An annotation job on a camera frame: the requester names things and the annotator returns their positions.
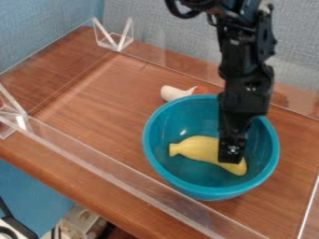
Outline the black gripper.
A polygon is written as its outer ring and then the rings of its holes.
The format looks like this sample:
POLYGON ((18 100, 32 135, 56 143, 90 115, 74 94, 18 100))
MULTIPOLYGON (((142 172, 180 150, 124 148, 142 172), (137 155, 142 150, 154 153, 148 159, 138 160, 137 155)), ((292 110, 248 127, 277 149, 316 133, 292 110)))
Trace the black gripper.
POLYGON ((219 162, 240 163, 252 120, 268 113, 272 85, 273 69, 264 63, 247 75, 225 77, 225 88, 217 96, 219 162))

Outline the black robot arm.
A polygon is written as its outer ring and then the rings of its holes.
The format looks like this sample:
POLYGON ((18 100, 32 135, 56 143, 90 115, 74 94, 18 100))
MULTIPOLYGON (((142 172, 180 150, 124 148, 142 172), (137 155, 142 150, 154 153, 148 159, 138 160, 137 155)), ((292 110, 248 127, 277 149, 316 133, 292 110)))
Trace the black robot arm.
POLYGON ((220 162, 240 163, 252 121, 268 113, 273 70, 267 60, 276 45, 272 10, 265 0, 216 0, 208 11, 221 53, 217 73, 224 79, 217 95, 220 162))

